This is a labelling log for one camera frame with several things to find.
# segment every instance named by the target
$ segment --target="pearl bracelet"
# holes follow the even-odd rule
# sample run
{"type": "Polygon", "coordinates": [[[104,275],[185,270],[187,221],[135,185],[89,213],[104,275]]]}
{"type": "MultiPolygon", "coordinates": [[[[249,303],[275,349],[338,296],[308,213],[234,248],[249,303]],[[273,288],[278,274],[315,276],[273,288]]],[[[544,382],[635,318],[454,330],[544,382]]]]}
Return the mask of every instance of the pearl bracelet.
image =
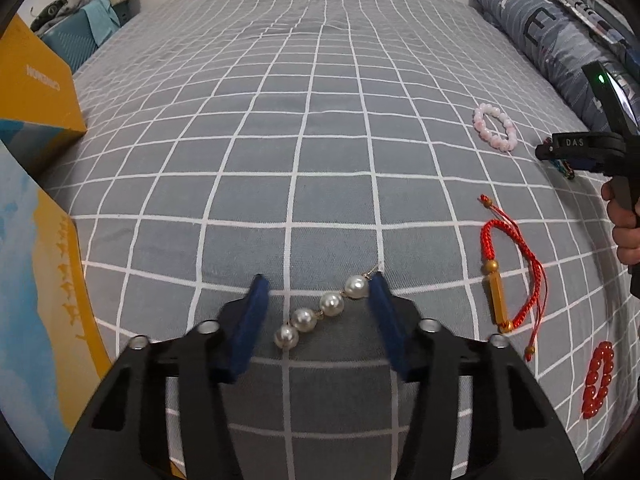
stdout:
{"type": "Polygon", "coordinates": [[[282,350],[291,350],[300,341],[300,333],[311,332],[318,324],[318,320],[338,316],[344,310],[344,298],[361,300],[369,295],[369,280],[378,266],[362,275],[347,278],[344,290],[326,292],[320,298],[319,310],[311,308],[297,308],[289,321],[276,330],[273,342],[282,350]]]}
{"type": "Polygon", "coordinates": [[[513,121],[506,113],[500,111],[500,108],[488,105],[487,103],[481,103],[481,105],[476,108],[474,112],[474,128],[476,132],[480,134],[482,140],[485,140],[492,148],[496,148],[501,152],[510,152],[518,143],[516,127],[513,121]],[[484,114],[491,115],[491,117],[498,119],[502,123],[507,133],[506,139],[501,138],[499,134],[494,135],[486,129],[486,123],[482,118],[484,114]]]}

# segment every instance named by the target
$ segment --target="yellow box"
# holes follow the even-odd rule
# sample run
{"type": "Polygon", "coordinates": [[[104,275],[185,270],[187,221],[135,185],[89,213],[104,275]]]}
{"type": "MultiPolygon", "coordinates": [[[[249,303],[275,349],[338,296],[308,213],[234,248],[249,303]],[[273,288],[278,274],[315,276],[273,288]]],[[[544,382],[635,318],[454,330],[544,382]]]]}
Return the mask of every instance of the yellow box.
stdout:
{"type": "Polygon", "coordinates": [[[32,176],[86,133],[69,66],[14,16],[0,37],[0,140],[32,176]]]}

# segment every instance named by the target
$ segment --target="bed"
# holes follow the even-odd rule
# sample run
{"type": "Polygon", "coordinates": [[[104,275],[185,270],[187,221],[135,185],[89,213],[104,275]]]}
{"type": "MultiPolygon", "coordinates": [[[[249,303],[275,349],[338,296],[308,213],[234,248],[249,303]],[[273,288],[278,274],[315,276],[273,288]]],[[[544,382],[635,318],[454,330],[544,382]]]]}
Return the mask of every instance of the bed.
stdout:
{"type": "MultiPolygon", "coordinates": [[[[453,332],[495,333],[479,229],[493,197],[545,264],[530,369],[587,468],[635,405],[639,303],[615,257],[602,181],[539,163],[585,129],[480,14],[452,0],[173,0],[134,18],[75,75],[89,131],[43,178],[74,218],[103,341],[162,340],[216,315],[261,272],[271,301],[252,365],[224,391],[245,478],[377,480],[398,465],[415,389],[390,371],[363,301],[283,354],[300,306],[379,262],[396,294],[453,332]],[[518,145],[472,128],[495,104],[518,145]],[[616,351],[606,406],[580,418],[595,346],[616,351]]],[[[513,316],[528,271],[494,243],[513,316]]],[[[514,331],[522,351],[531,320],[514,331]]],[[[454,476],[464,473],[463,382],[454,476]]],[[[168,399],[182,463],[175,389],[168,399]]]]}

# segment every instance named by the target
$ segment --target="human hand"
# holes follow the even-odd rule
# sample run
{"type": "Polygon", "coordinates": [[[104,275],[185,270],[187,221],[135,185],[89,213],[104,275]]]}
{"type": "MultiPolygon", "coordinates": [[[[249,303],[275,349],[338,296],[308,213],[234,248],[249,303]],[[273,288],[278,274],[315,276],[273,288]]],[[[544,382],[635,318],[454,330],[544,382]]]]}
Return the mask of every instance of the human hand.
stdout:
{"type": "MultiPolygon", "coordinates": [[[[603,184],[600,194],[608,202],[607,215],[615,225],[612,235],[613,241],[618,245],[616,254],[620,263],[640,263],[640,228],[636,228],[636,215],[615,200],[610,181],[603,184]]],[[[640,215],[640,202],[636,204],[636,214],[640,215]]]]}

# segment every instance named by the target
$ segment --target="metal screw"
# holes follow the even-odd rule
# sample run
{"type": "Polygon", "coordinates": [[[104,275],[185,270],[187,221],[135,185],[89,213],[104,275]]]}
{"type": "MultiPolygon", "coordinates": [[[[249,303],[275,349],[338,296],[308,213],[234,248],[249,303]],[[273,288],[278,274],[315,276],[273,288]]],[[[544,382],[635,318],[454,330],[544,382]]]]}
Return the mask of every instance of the metal screw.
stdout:
{"type": "Polygon", "coordinates": [[[137,335],[130,339],[129,348],[133,350],[142,350],[148,344],[149,344],[149,339],[147,339],[146,336],[137,335]]]}
{"type": "Polygon", "coordinates": [[[196,330],[201,334],[213,334],[220,329],[220,323],[217,321],[213,321],[211,319],[203,321],[200,323],[196,330]]]}
{"type": "Polygon", "coordinates": [[[493,334],[489,338],[489,343],[494,345],[496,348],[507,348],[507,346],[509,346],[509,340],[502,334],[493,334]]]}
{"type": "Polygon", "coordinates": [[[435,319],[423,319],[421,320],[420,323],[418,323],[418,326],[420,327],[420,330],[422,330],[423,332],[439,332],[440,329],[442,328],[442,325],[440,324],[439,321],[436,321],[435,319]]]}

